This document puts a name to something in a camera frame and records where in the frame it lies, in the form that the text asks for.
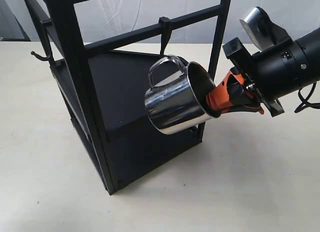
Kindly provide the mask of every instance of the stainless steel mug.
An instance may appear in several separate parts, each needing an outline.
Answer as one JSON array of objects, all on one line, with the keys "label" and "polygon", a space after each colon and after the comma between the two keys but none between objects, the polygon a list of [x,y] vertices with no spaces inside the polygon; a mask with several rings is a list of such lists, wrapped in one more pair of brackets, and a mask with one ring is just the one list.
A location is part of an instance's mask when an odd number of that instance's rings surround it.
[{"label": "stainless steel mug", "polygon": [[[154,85],[152,73],[164,63],[174,63],[178,71]],[[161,133],[170,135],[213,117],[206,111],[206,95],[215,88],[207,71],[198,63],[185,66],[179,57],[168,55],[149,70],[150,89],[145,93],[146,113]]]}]

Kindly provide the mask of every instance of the beige tabletop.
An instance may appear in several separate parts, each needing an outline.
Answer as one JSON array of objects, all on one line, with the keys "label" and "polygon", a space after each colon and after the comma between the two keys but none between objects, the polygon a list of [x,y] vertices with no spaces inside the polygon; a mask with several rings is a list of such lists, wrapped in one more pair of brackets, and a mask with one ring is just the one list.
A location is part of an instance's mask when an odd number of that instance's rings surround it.
[{"label": "beige tabletop", "polygon": [[[294,114],[297,93],[281,98],[286,113],[275,118],[209,121],[202,144],[109,196],[48,63],[31,50],[43,54],[39,42],[0,42],[1,232],[320,230],[320,111]],[[170,44],[166,52],[207,68],[210,51]],[[222,55],[216,83],[231,66]]]}]

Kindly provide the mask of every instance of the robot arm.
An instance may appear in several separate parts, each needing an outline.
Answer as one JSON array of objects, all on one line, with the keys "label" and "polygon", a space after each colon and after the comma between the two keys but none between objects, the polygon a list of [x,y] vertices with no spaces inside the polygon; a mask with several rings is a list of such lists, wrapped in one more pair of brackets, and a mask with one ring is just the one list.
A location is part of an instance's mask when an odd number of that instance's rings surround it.
[{"label": "robot arm", "polygon": [[[302,104],[296,113],[308,107],[320,109],[320,103],[308,102],[320,80],[320,28],[293,41],[260,7],[240,21],[261,51],[251,55],[238,38],[226,43],[223,50],[234,67],[207,95],[207,105],[219,115],[240,111],[264,114],[263,103],[275,117],[285,112],[278,99],[299,91]],[[301,89],[311,84],[310,94],[303,98]]]}]

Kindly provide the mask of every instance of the black cable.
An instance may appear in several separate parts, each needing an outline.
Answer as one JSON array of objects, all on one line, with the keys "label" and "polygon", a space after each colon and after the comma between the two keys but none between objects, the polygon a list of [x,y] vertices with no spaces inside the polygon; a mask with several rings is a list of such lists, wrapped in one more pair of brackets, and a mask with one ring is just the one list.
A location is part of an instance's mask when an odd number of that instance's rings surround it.
[{"label": "black cable", "polygon": [[313,108],[313,109],[316,109],[316,110],[319,110],[320,109],[320,103],[310,103],[308,102],[308,100],[311,98],[311,96],[314,94],[315,92],[315,89],[316,89],[316,86],[317,86],[317,83],[314,83],[312,85],[312,88],[309,92],[309,94],[307,95],[306,98],[304,98],[301,94],[301,91],[303,88],[301,88],[298,92],[298,97],[299,99],[301,100],[301,104],[295,109],[295,113],[299,113],[301,111],[303,111],[304,109],[306,108]]}]

